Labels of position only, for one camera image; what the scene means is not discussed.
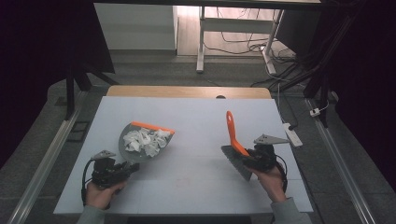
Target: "table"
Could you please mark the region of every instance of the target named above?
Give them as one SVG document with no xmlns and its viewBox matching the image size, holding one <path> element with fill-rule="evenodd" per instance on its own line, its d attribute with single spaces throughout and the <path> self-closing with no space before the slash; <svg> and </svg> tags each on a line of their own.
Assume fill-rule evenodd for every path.
<svg viewBox="0 0 396 224">
<path fill-rule="evenodd" d="M 214 98 L 219 94 L 227 99 Z M 111 87 L 99 105 L 54 213 L 82 211 L 76 192 L 86 162 L 103 149 L 118 153 L 120 131 L 132 120 L 172 128 L 176 133 L 162 154 L 141 163 L 140 171 L 131 175 L 128 187 L 114 199 L 108 213 L 231 216 L 272 212 L 271 201 L 257 178 L 245 181 L 220 150 L 230 144 L 227 110 L 233 112 L 237 138 L 244 147 L 252 148 L 253 140 L 262 133 L 286 138 L 275 101 L 269 97 L 267 89 Z M 287 195 L 294 197 L 300 211 L 312 212 L 290 145 L 276 145 L 275 149 L 289 168 Z M 123 161 L 120 153 L 115 159 Z"/>
</svg>

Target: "orange brush handle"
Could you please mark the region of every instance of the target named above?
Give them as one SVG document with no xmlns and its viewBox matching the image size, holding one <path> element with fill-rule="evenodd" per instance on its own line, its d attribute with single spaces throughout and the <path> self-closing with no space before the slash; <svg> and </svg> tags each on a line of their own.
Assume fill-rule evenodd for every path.
<svg viewBox="0 0 396 224">
<path fill-rule="evenodd" d="M 151 129 L 151 130 L 160 130 L 161 129 L 161 130 L 169 132 L 171 134 L 175 133 L 175 130 L 172 130 L 172 129 L 167 129 L 167 128 L 155 126 L 155 125 L 152 125 L 152 124 L 142 123 L 142 122 L 138 122 L 138 121 L 132 121 L 131 124 L 134 125 L 134 126 L 147 128 L 147 129 Z"/>
<path fill-rule="evenodd" d="M 249 156 L 245 148 L 242 147 L 242 145 L 239 144 L 239 142 L 236 140 L 235 127 L 233 125 L 233 114 L 231 113 L 231 111 L 227 111 L 226 119 L 227 119 L 228 133 L 230 135 L 231 146 L 233 147 L 233 149 L 235 149 L 237 152 L 241 153 L 242 155 Z"/>
</svg>

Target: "black wire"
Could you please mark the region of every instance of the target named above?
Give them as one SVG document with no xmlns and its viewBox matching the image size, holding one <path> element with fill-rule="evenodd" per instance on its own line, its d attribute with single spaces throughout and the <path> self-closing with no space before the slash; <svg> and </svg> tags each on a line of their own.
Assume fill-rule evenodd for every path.
<svg viewBox="0 0 396 224">
<path fill-rule="evenodd" d="M 85 168 L 84 168 L 84 173 L 82 173 L 81 200 L 82 200 L 82 204 L 84 206 L 85 206 L 85 197 L 87 195 L 87 189 L 85 188 L 85 184 L 88 182 L 85 180 L 85 177 L 86 177 L 87 170 L 88 170 L 88 167 L 90 166 L 91 162 L 93 162 L 93 160 L 89 160 L 87 162 L 87 164 L 85 165 Z"/>
<path fill-rule="evenodd" d="M 273 88 L 276 84 L 278 84 L 280 81 L 286 80 L 286 78 L 287 78 L 296 68 L 298 68 L 298 67 L 300 66 L 298 63 L 294 63 L 294 64 L 295 64 L 295 65 L 294 65 L 287 73 L 279 75 L 279 79 L 277 79 L 273 84 L 271 84 L 271 85 L 268 87 L 268 90 L 269 90 L 269 91 L 272 91 L 272 88 Z M 296 75 L 296 77 L 299 76 L 300 74 L 302 74 L 303 72 L 304 72 L 304 70 L 302 70 L 300 73 L 298 73 L 298 74 Z"/>
<path fill-rule="evenodd" d="M 268 87 L 268 90 L 269 90 L 269 91 L 272 91 L 272 88 L 273 88 L 277 83 L 279 83 L 280 81 L 282 81 L 282 79 L 285 79 L 288 75 L 290 75 L 291 72 L 293 72 L 294 69 L 296 69 L 298 66 L 299 66 L 299 64 L 297 64 L 297 63 L 292 63 L 291 65 L 289 65 L 289 67 L 286 68 L 285 71 L 283 71 L 281 74 L 279 74 L 279 75 L 276 77 L 276 81 Z"/>
<path fill-rule="evenodd" d="M 212 49 L 212 48 L 208 47 L 208 46 L 205 44 L 205 42 L 204 42 L 204 46 L 205 46 L 205 48 L 207 48 L 207 49 Z M 224 50 L 224 49 L 212 49 L 212 50 L 218 50 L 218 51 L 222 51 L 222 52 L 226 52 L 226 53 L 231 53 L 231 54 L 245 54 L 245 53 L 249 53 L 249 52 L 250 52 L 250 50 L 242 51 L 242 52 L 230 52 L 230 51 L 227 51 L 227 50 Z"/>
<path fill-rule="evenodd" d="M 283 158 L 278 155 L 276 156 L 283 161 L 283 164 L 285 165 L 285 175 L 288 175 L 288 165 L 286 164 L 285 160 L 283 160 Z"/>
<path fill-rule="evenodd" d="M 283 73 L 287 72 L 292 66 L 293 66 L 293 64 L 289 65 L 289 67 L 287 67 L 282 73 L 280 73 L 280 75 L 282 75 Z M 265 83 L 265 82 L 268 82 L 268 81 L 271 81 L 271 80 L 274 80 L 274 79 L 275 79 L 275 78 L 273 78 L 273 77 L 269 77 L 269 78 L 267 78 L 267 79 L 265 79 L 265 80 L 263 80 L 263 81 L 258 81 L 258 82 L 252 83 L 252 84 L 250 85 L 250 87 L 254 87 L 255 85 L 262 84 L 262 83 Z"/>
<path fill-rule="evenodd" d="M 295 123 L 292 124 L 292 126 L 294 126 L 294 128 L 296 128 L 296 127 L 298 127 L 298 120 L 297 120 L 297 117 L 296 117 L 296 115 L 294 114 L 293 109 L 291 108 L 291 105 L 290 105 L 290 103 L 289 103 L 288 97 L 286 97 L 286 95 L 285 95 L 284 92 L 282 92 L 282 95 L 283 95 L 283 97 L 285 98 L 285 101 L 286 101 L 286 103 L 288 104 L 289 109 L 290 109 L 290 111 L 291 111 L 291 114 L 293 115 L 293 118 L 294 118 L 294 121 L 295 121 Z"/>
</svg>

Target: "black cable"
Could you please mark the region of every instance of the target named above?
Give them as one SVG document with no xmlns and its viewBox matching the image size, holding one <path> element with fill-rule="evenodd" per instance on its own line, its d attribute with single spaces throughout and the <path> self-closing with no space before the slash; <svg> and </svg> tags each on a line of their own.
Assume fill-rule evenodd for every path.
<svg viewBox="0 0 396 224">
<path fill-rule="evenodd" d="M 282 73 L 280 73 L 280 75 L 282 75 L 283 73 L 287 72 L 292 66 L 293 66 L 293 64 L 289 65 L 289 67 L 287 67 Z M 267 79 L 265 79 L 263 81 L 258 81 L 258 82 L 252 83 L 250 85 L 250 87 L 254 87 L 255 85 L 262 84 L 262 83 L 265 83 L 267 81 L 271 81 L 271 80 L 274 80 L 274 79 L 276 79 L 276 78 L 275 77 L 269 77 L 269 78 L 267 78 Z"/>
<path fill-rule="evenodd" d="M 87 196 L 87 189 L 85 188 L 85 184 L 87 183 L 87 181 L 85 180 L 85 177 L 86 177 L 87 170 L 88 170 L 88 167 L 90 166 L 91 162 L 93 162 L 93 160 L 89 160 L 87 162 L 87 164 L 85 165 L 85 168 L 84 168 L 84 173 L 82 173 L 81 200 L 82 200 L 82 204 L 84 206 L 85 206 L 85 199 Z"/>
<path fill-rule="evenodd" d="M 286 80 L 285 78 L 286 78 L 288 75 L 290 75 L 291 72 L 293 72 L 294 69 L 296 69 L 298 66 L 299 66 L 299 64 L 297 64 L 297 63 L 292 63 L 291 65 L 289 65 L 289 67 L 286 68 L 285 71 L 283 71 L 282 73 L 280 73 L 280 74 L 276 77 L 276 81 L 268 87 L 268 90 L 269 90 L 269 91 L 272 91 L 272 88 L 273 88 L 277 83 L 279 83 L 281 80 Z"/>
<path fill-rule="evenodd" d="M 207 48 L 207 49 L 212 49 L 212 48 L 208 47 L 208 46 L 205 44 L 205 42 L 204 42 L 204 46 L 205 46 L 205 48 Z M 225 53 L 231 53 L 231 54 L 245 54 L 245 53 L 249 53 L 249 52 L 250 52 L 250 50 L 242 51 L 242 52 L 230 52 L 230 51 L 227 51 L 227 50 L 224 50 L 224 49 L 212 49 L 212 50 L 218 50 L 218 51 L 222 51 L 222 52 L 225 52 Z"/>
<path fill-rule="evenodd" d="M 286 101 L 286 103 L 288 104 L 288 107 L 289 107 L 289 109 L 290 109 L 290 111 L 291 111 L 291 114 L 292 114 L 292 116 L 293 116 L 293 119 L 294 119 L 294 121 L 295 121 L 294 124 L 291 124 L 291 123 L 290 123 L 290 126 L 289 126 L 289 130 L 293 130 L 294 128 L 297 128 L 297 127 L 298 127 L 298 119 L 297 119 L 296 115 L 294 114 L 293 109 L 291 108 L 290 102 L 289 102 L 289 100 L 288 100 L 288 97 L 286 97 L 285 92 L 282 92 L 282 95 L 283 95 L 283 97 L 285 98 L 285 101 Z"/>
</svg>

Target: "hand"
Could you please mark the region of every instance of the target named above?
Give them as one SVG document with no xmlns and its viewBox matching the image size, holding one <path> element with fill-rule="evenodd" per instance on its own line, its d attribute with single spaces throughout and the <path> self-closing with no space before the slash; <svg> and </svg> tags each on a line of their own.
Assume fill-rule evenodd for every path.
<svg viewBox="0 0 396 224">
<path fill-rule="evenodd" d="M 262 187 L 267 191 L 268 197 L 274 203 L 281 203 L 287 200 L 285 192 L 283 192 L 282 175 L 276 167 L 266 173 L 246 168 L 259 178 Z"/>
<path fill-rule="evenodd" d="M 126 181 L 108 189 L 100 189 L 97 185 L 90 182 L 87 185 L 86 204 L 104 210 L 113 198 L 114 193 L 125 186 Z"/>
</svg>

